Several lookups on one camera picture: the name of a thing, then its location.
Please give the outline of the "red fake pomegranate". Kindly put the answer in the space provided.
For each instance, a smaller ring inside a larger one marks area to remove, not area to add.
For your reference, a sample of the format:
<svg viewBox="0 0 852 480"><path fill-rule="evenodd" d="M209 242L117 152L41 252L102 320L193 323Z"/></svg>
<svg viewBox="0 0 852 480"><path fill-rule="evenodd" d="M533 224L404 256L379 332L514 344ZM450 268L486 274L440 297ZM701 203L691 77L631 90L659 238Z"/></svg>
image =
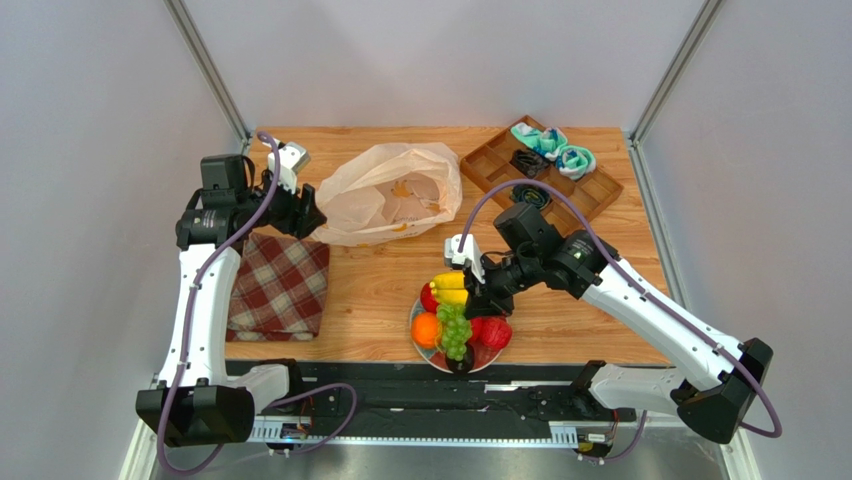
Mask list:
<svg viewBox="0 0 852 480"><path fill-rule="evenodd" d="M478 340L492 350L502 350L511 341L513 330L505 317L482 317Z"/></svg>

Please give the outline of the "yellow fake banana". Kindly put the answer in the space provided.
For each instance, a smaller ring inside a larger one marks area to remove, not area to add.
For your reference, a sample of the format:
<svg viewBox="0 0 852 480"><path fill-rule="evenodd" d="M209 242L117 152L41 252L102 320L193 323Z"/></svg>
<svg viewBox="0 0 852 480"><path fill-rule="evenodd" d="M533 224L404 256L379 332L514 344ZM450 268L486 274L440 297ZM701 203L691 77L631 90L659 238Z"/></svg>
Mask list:
<svg viewBox="0 0 852 480"><path fill-rule="evenodd" d="M450 271L436 275L428 283L428 291L441 305L464 306L468 300L465 276L461 271Z"/></svg>

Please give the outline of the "translucent white plastic bag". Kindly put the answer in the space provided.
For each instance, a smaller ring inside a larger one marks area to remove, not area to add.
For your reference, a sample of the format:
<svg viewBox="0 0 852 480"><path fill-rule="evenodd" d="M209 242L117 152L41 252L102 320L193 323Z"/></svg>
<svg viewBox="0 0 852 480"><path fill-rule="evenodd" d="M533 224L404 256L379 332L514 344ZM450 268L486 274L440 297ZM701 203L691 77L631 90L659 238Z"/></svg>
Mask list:
<svg viewBox="0 0 852 480"><path fill-rule="evenodd" d="M327 221L310 238L363 247L414 237L454 220L462 200L459 157L446 144L378 144L322 181Z"/></svg>

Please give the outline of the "green fake grapes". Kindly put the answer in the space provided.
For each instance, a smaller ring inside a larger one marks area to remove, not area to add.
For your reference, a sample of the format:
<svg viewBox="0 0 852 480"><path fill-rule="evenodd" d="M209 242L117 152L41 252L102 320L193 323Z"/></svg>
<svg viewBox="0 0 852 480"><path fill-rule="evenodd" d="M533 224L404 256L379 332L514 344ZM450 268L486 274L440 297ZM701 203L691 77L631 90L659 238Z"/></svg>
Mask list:
<svg viewBox="0 0 852 480"><path fill-rule="evenodd" d="M472 327L460 305L439 304L436 316L441 326L439 350L448 360L461 362L467 352L467 342L472 337Z"/></svg>

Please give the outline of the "red fake tomato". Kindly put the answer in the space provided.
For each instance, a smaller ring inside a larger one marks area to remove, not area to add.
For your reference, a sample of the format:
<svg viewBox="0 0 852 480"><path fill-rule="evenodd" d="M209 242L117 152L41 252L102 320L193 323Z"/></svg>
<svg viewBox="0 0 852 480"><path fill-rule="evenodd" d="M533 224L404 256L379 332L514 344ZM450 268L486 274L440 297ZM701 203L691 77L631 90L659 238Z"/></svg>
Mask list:
<svg viewBox="0 0 852 480"><path fill-rule="evenodd" d="M426 312L430 312L433 314L437 313L439 302L435 298L433 288L429 282L425 283L421 288L419 300L421 306Z"/></svg>

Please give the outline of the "orange fake fruit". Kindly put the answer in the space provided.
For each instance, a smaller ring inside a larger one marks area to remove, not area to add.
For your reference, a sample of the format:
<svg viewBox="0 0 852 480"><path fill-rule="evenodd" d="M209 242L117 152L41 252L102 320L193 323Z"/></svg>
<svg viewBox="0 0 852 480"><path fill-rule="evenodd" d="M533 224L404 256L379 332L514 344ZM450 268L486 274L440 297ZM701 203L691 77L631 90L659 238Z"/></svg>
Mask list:
<svg viewBox="0 0 852 480"><path fill-rule="evenodd" d="M442 323L435 313L422 312L410 324L410 337L415 345L426 350L435 349L442 335Z"/></svg>

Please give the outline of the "dark purple fake fruit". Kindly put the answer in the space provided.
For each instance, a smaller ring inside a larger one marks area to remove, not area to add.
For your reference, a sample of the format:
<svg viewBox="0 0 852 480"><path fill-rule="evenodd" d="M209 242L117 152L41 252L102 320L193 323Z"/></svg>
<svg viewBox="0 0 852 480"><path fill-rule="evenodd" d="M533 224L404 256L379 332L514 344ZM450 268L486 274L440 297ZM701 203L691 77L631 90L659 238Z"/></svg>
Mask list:
<svg viewBox="0 0 852 480"><path fill-rule="evenodd" d="M445 356L447 369L455 375L466 375L470 373L475 365L475 351L471 345L465 345L465 352L458 358Z"/></svg>

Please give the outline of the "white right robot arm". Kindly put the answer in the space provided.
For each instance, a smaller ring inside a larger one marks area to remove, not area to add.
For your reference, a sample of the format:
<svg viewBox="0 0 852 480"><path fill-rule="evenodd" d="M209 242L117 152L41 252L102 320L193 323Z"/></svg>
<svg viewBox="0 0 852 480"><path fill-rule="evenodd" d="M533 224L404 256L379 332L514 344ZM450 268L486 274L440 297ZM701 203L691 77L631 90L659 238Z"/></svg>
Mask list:
<svg viewBox="0 0 852 480"><path fill-rule="evenodd" d="M543 284L620 321L671 361L669 370L587 363L573 383L609 410L677 416L693 432L728 444L744 427L774 357L759 338L741 341L699 320L644 280L606 242L579 229L563 236L538 209L515 204L494 222L509 247L495 262L472 235L446 240L447 266L463 271L470 316L511 315L515 295Z"/></svg>

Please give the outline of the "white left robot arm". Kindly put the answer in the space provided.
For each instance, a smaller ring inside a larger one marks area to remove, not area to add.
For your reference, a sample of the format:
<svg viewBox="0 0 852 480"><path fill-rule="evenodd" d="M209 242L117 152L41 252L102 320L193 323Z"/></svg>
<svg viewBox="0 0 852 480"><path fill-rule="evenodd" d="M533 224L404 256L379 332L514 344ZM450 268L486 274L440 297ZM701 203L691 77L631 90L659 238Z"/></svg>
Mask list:
<svg viewBox="0 0 852 480"><path fill-rule="evenodd" d="M156 386L138 392L139 418L167 447L242 443L256 415L290 389L292 365L264 364L235 380L224 346L242 246L255 227L270 225L296 239L325 223L312 186L297 184L310 161L295 144L268 156L262 182L243 155L205 157L202 185L176 223L180 294L171 345Z"/></svg>

